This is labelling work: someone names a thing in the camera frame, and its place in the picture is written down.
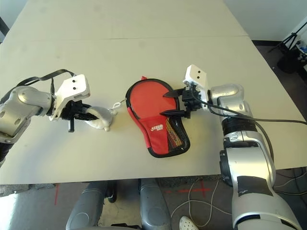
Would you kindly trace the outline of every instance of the white table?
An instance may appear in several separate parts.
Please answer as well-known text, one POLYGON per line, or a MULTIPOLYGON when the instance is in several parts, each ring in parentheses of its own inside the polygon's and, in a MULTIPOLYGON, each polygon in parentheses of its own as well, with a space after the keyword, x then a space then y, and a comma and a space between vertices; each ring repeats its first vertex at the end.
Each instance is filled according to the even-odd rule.
MULTIPOLYGON (((182 88, 188 65, 207 72, 211 86, 240 83, 255 117, 302 115, 219 0, 29 0, 0 45, 0 94, 19 81, 57 69, 84 74, 91 97, 111 107, 142 75, 182 88)), ((56 78, 56 87, 69 76, 56 78)), ((35 87, 49 91, 49 82, 35 87)), ((33 117, 0 168, 0 184, 62 183, 220 173, 223 133, 219 118, 204 111, 183 119, 188 152, 152 157, 141 131, 122 106, 109 132, 76 121, 33 117)), ((263 123, 277 169, 307 164, 307 128, 263 123)))

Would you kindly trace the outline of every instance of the black cable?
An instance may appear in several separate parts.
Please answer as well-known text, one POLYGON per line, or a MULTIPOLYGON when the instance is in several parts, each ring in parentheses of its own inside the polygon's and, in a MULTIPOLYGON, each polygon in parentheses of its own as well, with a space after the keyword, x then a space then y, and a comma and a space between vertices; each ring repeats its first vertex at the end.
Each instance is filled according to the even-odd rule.
POLYGON ((300 174, 300 175, 297 176, 297 177, 286 176, 286 175, 283 175, 283 174, 281 174, 281 173, 279 173, 279 172, 276 172, 276 174, 278 174, 278 175, 280 175, 280 176, 283 176, 283 177, 286 177, 286 178, 289 178, 289 179, 295 179, 295 178, 297 178, 297 177, 302 176, 304 173, 300 174))
MULTIPOLYGON (((297 179, 296 179, 296 174, 295 174, 295 169, 293 169, 293 175, 294 175, 294 178, 295 178, 295 185, 296 185, 296 188, 298 190, 298 192, 300 192, 301 190, 299 189, 298 187, 298 183, 297 183, 297 179)), ((307 203, 306 201, 304 200, 304 198, 302 196, 300 196, 300 199, 302 200, 302 202, 305 204, 305 206, 307 207, 307 203)))
POLYGON ((52 72, 52 73, 50 73, 50 74, 47 74, 47 75, 41 77, 41 78, 39 78, 39 77, 30 77, 30 78, 27 78, 27 79, 21 81, 20 83, 18 83, 18 84, 17 84, 14 88, 12 88, 11 90, 9 90, 9 91, 4 95, 4 97, 1 98, 0 104, 5 103, 5 102, 9 99, 11 92, 12 92, 16 87, 18 87, 18 86, 29 86, 29 85, 32 85, 32 84, 38 82, 38 81, 46 81, 46 80, 49 80, 49 79, 51 79, 50 93, 51 93, 51 95, 54 95, 54 81, 53 81, 53 78, 56 77, 56 76, 58 76, 58 75, 60 75, 60 74, 62 74, 62 73, 69 73, 72 77, 75 76, 75 74, 74 74, 73 72, 70 72, 70 71, 68 71, 68 70, 66 70, 66 69, 59 69, 59 70, 57 70, 57 71, 54 71, 54 72, 52 72))
POLYGON ((242 113, 239 113, 237 111, 234 111, 234 110, 231 110, 231 109, 226 109, 224 107, 220 107, 218 105, 214 105, 214 104, 210 104, 208 102, 204 102, 202 100, 200 100, 199 98, 195 97, 195 95, 193 94, 193 91, 192 91, 192 87, 190 87, 190 92, 191 92, 191 96, 193 97, 194 100, 202 103, 202 104, 205 104, 207 106, 211 106, 213 108, 217 108, 217 109, 221 109, 221 110, 224 110, 224 111, 228 111, 228 112, 231 112, 233 114, 237 114, 237 115, 225 115, 227 117, 234 117, 234 118, 241 118, 241 119, 246 119, 246 120, 252 120, 252 121, 264 121, 264 122, 290 122, 290 123, 301 123, 301 124, 304 124, 304 125, 307 125, 307 122, 306 121, 299 121, 299 120, 288 120, 288 119, 262 119, 262 118, 253 118, 253 117, 250 117, 250 116, 246 116, 242 113))
POLYGON ((306 191, 303 191, 303 192, 301 192, 301 193, 288 193, 288 192, 278 191, 278 190, 275 190, 275 192, 276 192, 276 193, 280 193, 280 194, 289 195, 289 196, 301 196, 301 195, 307 194, 307 190, 306 190, 306 191))

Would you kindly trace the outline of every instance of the red tape mark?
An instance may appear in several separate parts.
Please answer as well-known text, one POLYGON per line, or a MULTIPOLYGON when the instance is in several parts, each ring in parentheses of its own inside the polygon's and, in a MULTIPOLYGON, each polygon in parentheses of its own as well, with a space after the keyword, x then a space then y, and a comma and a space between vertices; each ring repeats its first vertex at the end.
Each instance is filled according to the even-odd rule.
POLYGON ((59 193, 59 184, 56 184, 56 195, 54 197, 54 205, 57 205, 58 193, 59 193))
MULTIPOLYGON (((202 189, 205 189, 205 185, 204 185, 204 183, 203 183, 203 180, 201 180, 201 188, 202 188, 202 189)), ((205 198, 205 196, 206 196, 204 190, 202 191, 202 196, 203 196, 204 198, 205 198)))

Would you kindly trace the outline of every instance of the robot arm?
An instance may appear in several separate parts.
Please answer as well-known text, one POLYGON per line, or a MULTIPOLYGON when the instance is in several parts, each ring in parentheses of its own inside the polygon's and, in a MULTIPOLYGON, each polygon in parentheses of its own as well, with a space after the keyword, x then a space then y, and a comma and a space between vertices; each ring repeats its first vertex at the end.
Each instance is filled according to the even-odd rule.
MULTIPOLYGON (((186 88, 165 96, 182 95, 186 111, 164 111, 163 115, 189 118, 191 111, 200 108, 212 111, 212 106, 219 106, 252 117, 241 85, 228 84, 208 90, 206 73, 194 65, 188 67, 183 82, 186 88)), ((233 228, 301 230, 288 204, 274 192, 275 166, 255 122, 227 117, 237 114, 223 109, 218 109, 216 113, 222 115, 224 132, 224 150, 220 152, 221 174, 223 180, 233 187, 233 228)))
POLYGON ((89 84, 82 74, 66 79, 54 95, 27 85, 15 87, 9 98, 0 104, 0 166, 29 126, 32 116, 47 115, 50 121, 69 120, 69 132, 74 131, 74 119, 97 119, 87 113, 90 106, 81 102, 89 96, 89 84))

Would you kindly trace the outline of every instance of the black tape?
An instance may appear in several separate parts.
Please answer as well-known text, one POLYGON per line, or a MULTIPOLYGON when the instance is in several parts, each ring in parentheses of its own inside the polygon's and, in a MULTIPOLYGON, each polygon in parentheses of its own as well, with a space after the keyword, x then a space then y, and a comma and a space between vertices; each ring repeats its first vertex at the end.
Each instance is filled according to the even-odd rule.
POLYGON ((256 176, 238 176, 238 195, 242 196, 249 193, 258 193, 273 196, 267 181, 256 176))

